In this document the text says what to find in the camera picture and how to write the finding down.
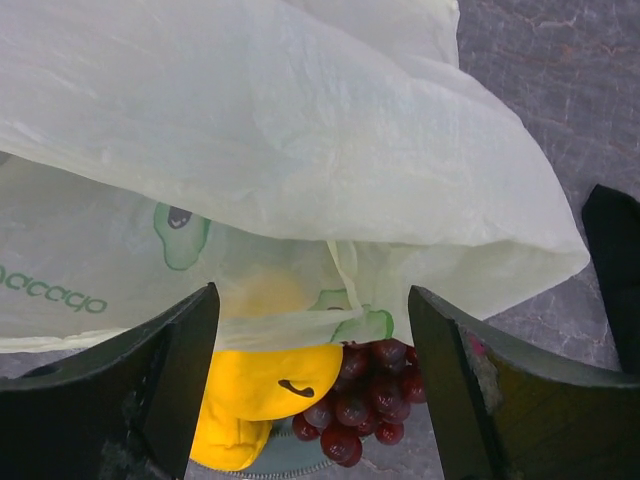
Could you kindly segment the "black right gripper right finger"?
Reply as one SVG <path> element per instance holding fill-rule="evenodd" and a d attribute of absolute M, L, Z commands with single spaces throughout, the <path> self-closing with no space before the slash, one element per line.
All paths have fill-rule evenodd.
<path fill-rule="evenodd" d="M 445 478 L 638 478 L 638 376 L 541 349 L 419 287 L 408 312 Z"/>

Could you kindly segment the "yellow lemon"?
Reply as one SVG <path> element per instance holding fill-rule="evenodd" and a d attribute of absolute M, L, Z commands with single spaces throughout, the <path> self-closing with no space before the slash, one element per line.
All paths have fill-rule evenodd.
<path fill-rule="evenodd" d="M 284 270 L 257 270 L 225 286 L 223 319 L 258 318 L 306 310 L 311 303 L 298 278 Z"/>

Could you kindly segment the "light green plastic bag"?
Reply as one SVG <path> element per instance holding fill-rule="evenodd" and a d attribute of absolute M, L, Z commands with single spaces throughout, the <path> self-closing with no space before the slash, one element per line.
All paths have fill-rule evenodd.
<path fill-rule="evenodd" d="M 5 1 L 1 349 L 86 348 L 206 283 L 295 275 L 304 311 L 221 350 L 411 339 L 583 270 L 520 118 L 459 66 L 454 1 Z"/>

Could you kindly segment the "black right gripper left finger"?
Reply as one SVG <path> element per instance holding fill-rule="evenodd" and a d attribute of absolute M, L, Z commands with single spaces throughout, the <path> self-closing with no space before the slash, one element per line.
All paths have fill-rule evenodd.
<path fill-rule="evenodd" d="M 219 308 L 208 284 L 131 330 L 2 379 L 2 478 L 183 478 Z"/>

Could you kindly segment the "yellow pear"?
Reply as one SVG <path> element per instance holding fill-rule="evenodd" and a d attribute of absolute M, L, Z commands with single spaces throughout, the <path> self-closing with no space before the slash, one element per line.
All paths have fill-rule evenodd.
<path fill-rule="evenodd" d="M 343 348 L 213 354 L 190 459 L 226 472 L 251 466 L 273 423 L 321 400 L 341 369 Z"/>

